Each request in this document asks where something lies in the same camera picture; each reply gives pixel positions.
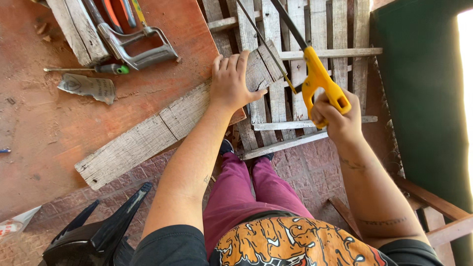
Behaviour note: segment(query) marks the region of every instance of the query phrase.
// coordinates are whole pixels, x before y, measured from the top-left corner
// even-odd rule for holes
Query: red paving brick
[[[94,200],[100,199],[101,204],[86,224],[102,221],[112,215],[141,187],[142,183],[149,181],[153,184],[153,188],[125,234],[128,236],[128,243],[136,248],[152,199],[156,194],[159,177],[174,152],[175,150],[169,151],[141,163],[98,191],[86,187],[43,205],[17,240],[0,244],[0,265],[38,265],[48,243]],[[348,228],[327,201],[329,197],[337,196],[347,204],[338,155],[332,141],[322,139],[275,152],[272,166],[276,173],[295,189],[296,194],[316,219],[343,229]],[[215,178],[218,177],[218,172],[214,171]],[[207,205],[213,183],[211,180],[207,187],[202,209]]]

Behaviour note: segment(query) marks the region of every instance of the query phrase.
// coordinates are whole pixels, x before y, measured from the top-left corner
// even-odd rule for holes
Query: black t-shirt
[[[401,239],[375,249],[333,225],[290,213],[243,222],[222,237],[209,261],[206,257],[200,230],[172,225],[145,237],[131,265],[442,266],[422,241]]]

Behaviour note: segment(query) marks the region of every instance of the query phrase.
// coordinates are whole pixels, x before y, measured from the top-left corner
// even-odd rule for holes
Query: green screwdriver handle
[[[130,68],[128,66],[119,64],[96,66],[94,69],[97,73],[110,73],[116,75],[124,75],[130,73]]]

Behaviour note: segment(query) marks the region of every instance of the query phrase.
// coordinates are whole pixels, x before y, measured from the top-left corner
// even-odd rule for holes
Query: graphic print
[[[378,250],[345,230],[302,217],[240,224],[215,249],[222,266],[386,266]]]

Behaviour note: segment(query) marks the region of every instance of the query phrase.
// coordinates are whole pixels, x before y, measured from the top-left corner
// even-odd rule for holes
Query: black shoe
[[[272,158],[274,157],[274,152],[271,152],[271,153],[268,153],[268,154],[264,154],[260,157],[266,157],[269,159],[269,161],[272,161]]]
[[[223,139],[222,144],[220,145],[219,153],[220,155],[224,155],[227,152],[235,153],[232,144],[227,139]]]

